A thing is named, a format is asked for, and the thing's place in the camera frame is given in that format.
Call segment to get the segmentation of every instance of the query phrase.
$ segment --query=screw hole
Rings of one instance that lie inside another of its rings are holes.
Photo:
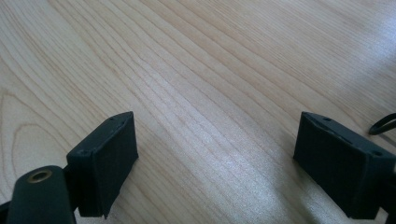
[[[48,179],[50,176],[52,176],[52,171],[51,170],[41,170],[37,171],[34,174],[30,175],[29,178],[27,179],[27,182],[31,184],[36,184],[39,183],[43,180]]]
[[[373,155],[375,155],[375,156],[382,156],[382,153],[379,152],[379,151],[373,151],[372,153],[373,153]]]

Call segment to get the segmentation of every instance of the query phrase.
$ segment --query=wood grain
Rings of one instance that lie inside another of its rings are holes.
[[[17,178],[133,110],[140,158],[108,220],[348,219],[292,160],[300,114],[393,153],[396,2],[0,1],[0,203]]]

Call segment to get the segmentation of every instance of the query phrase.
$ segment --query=light wood surface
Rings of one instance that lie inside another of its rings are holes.
[[[291,157],[302,111],[395,153],[366,134],[395,87],[393,0],[2,0],[0,203],[132,110],[140,159],[108,220],[79,223],[384,223]]]

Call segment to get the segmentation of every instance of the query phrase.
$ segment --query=black cable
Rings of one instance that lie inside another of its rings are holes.
[[[389,114],[375,123],[369,130],[369,134],[376,135],[396,128],[396,113]]]

